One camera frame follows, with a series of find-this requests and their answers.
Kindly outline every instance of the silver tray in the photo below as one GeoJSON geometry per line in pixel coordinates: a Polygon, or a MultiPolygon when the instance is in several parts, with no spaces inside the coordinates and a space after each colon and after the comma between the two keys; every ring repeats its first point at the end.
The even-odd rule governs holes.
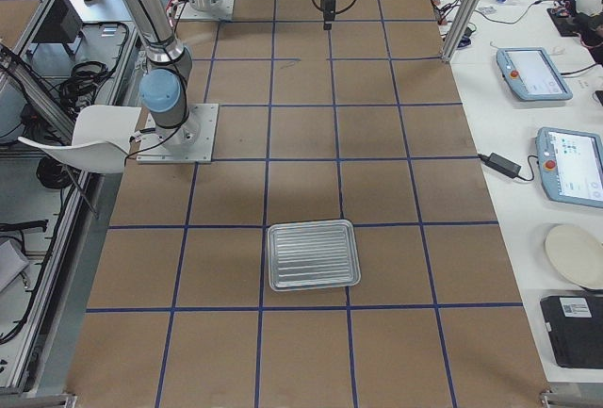
{"type": "Polygon", "coordinates": [[[267,245],[269,282],[276,291],[360,282],[353,225],[347,220],[274,224],[267,245]]]}

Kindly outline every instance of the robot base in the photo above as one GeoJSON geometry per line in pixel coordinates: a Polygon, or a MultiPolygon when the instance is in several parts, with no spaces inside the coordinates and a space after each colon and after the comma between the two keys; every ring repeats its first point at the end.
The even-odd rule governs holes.
{"type": "Polygon", "coordinates": [[[217,20],[232,22],[234,10],[235,0],[219,0],[211,6],[209,11],[197,10],[189,3],[185,3],[176,8],[174,18],[181,22],[211,22],[217,20]]]}
{"type": "MultiPolygon", "coordinates": [[[[189,146],[166,148],[157,146],[154,149],[141,152],[137,155],[138,163],[211,163],[218,123],[218,104],[192,104],[190,112],[201,125],[199,137],[189,146]]],[[[155,127],[155,121],[149,115],[145,127],[155,127]]],[[[156,134],[143,135],[140,148],[148,148],[159,143],[156,134]]]]}

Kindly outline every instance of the white label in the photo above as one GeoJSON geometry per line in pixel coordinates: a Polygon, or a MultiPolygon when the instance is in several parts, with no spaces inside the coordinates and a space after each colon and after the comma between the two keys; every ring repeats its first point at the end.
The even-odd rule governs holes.
{"type": "Polygon", "coordinates": [[[591,310],[584,298],[559,298],[566,317],[590,318],[591,310]]]}

